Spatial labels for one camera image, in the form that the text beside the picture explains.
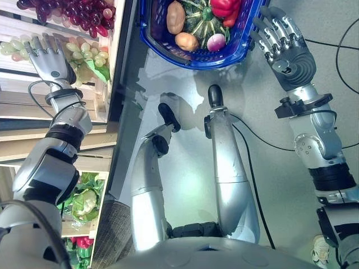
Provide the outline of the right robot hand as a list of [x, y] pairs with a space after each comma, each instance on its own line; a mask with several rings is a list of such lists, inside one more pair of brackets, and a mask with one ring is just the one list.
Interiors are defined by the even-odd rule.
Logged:
[[250, 37], [282, 89], [291, 91], [309, 84], [316, 73], [316, 63], [300, 29], [278, 7], [261, 6], [260, 13], [264, 18], [253, 19], [256, 30], [250, 32]]

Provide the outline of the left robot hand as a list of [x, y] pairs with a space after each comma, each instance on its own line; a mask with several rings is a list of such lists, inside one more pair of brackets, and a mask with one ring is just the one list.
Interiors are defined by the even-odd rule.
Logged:
[[34, 48], [30, 42], [24, 42], [25, 50], [32, 65], [42, 80], [59, 84], [62, 88], [71, 88], [76, 82], [76, 75], [66, 59], [61, 39], [46, 33], [41, 43], [38, 36], [32, 38]]

